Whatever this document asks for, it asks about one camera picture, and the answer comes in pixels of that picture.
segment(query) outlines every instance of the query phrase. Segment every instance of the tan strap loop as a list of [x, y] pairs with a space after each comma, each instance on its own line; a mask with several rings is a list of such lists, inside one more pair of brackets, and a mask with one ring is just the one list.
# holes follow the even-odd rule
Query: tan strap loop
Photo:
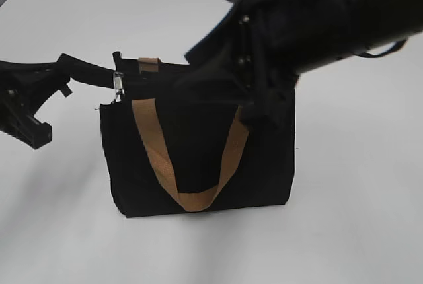
[[141, 57], [138, 59], [139, 72], [141, 74], [143, 73], [143, 71], [158, 72], [159, 62], [160, 62], [160, 59], [158, 58]]
[[188, 194], [178, 192], [172, 162], [157, 116], [155, 99], [134, 100], [132, 108], [139, 134], [160, 185], [186, 211], [193, 212], [207, 209], [234, 175], [241, 160], [245, 143], [249, 136], [248, 130], [239, 121], [241, 109], [238, 108], [235, 113], [231, 129], [229, 130], [226, 146], [222, 154], [218, 185], [200, 193]]

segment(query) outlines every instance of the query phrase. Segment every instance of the bag handle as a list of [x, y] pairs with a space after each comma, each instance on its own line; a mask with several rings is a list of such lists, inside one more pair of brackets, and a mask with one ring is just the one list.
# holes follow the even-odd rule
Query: bag handle
[[160, 185], [186, 211], [197, 212], [207, 209], [234, 175], [241, 160], [249, 136], [248, 130], [239, 119], [241, 109], [238, 108], [236, 111], [229, 130], [222, 154], [218, 184], [200, 193], [180, 193], [157, 116], [155, 99], [134, 100], [132, 108], [149, 162]]
[[143, 71], [150, 71], [154, 73], [159, 72], [160, 59], [158, 58], [141, 57], [138, 59], [138, 63], [140, 74], [142, 74]]

